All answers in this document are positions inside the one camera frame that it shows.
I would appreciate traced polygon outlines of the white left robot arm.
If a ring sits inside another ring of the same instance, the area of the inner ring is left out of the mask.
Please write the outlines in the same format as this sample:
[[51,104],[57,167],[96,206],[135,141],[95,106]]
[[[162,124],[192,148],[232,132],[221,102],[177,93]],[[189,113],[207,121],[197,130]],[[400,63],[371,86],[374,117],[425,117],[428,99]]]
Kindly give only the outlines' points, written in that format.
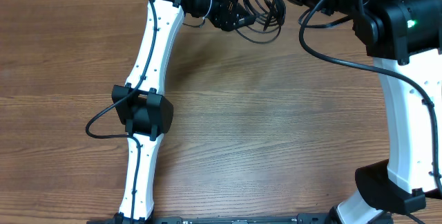
[[224,31],[256,19],[235,0],[149,0],[136,63],[125,84],[114,86],[111,94],[129,150],[124,198],[112,223],[153,221],[157,155],[173,119],[173,105],[164,95],[166,70],[186,14],[209,19]]

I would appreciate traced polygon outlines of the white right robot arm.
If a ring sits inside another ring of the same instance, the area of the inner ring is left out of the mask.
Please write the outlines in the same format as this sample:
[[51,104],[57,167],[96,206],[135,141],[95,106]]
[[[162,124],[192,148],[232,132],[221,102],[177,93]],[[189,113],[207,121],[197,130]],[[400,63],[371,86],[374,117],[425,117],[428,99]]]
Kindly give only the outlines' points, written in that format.
[[377,73],[387,115],[390,156],[356,170],[357,190],[327,223],[390,223],[413,217],[441,197],[441,0],[288,0],[308,11],[340,12],[353,22],[372,65],[327,55],[333,64]]

